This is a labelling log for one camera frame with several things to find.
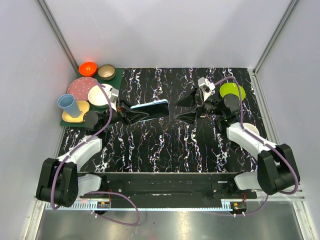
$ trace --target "yellow plate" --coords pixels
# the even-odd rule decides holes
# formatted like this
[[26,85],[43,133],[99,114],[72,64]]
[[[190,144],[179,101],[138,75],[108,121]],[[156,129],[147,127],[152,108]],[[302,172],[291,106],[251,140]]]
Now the yellow plate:
[[[240,90],[241,90],[242,100],[244,100],[246,97],[246,92],[242,86],[240,86]],[[239,98],[239,90],[237,88],[237,84],[235,84],[233,82],[228,82],[228,83],[223,84],[220,87],[219,92],[220,92],[221,97],[224,97],[227,94],[233,94],[233,95],[238,96],[238,98]]]
[[71,117],[66,111],[63,111],[62,113],[62,120],[67,123],[74,123],[79,124],[84,121],[84,115],[89,111],[90,104],[87,101],[76,101],[76,104],[78,105],[80,109],[80,116],[78,117]]

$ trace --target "white wall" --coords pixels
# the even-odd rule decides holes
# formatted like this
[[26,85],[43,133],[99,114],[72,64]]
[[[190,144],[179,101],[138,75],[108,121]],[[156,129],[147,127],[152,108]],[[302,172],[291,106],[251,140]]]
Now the white wall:
[[0,238],[16,240],[57,146],[58,97],[76,75],[35,0],[1,1],[0,21]]
[[320,3],[300,1],[259,71],[281,143],[289,144],[320,234]]
[[46,0],[78,64],[244,67],[290,0]]

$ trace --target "brown bowl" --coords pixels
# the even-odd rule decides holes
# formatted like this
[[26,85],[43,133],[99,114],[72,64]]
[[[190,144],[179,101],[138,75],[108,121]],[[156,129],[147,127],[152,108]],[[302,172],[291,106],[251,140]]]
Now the brown bowl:
[[99,67],[98,75],[103,80],[109,81],[115,77],[116,68],[110,64],[103,65]]

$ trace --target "orange bowl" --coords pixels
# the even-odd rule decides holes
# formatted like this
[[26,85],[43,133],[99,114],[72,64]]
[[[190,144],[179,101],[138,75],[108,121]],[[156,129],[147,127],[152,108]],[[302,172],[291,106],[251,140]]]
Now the orange bowl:
[[79,73],[84,77],[92,77],[97,72],[97,64],[87,61],[80,65]]

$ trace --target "blue cup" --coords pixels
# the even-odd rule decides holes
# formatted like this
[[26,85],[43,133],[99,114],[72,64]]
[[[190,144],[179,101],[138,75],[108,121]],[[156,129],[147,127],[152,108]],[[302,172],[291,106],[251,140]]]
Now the blue cup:
[[64,94],[59,97],[58,106],[66,111],[72,118],[77,118],[81,114],[76,99],[71,94]]

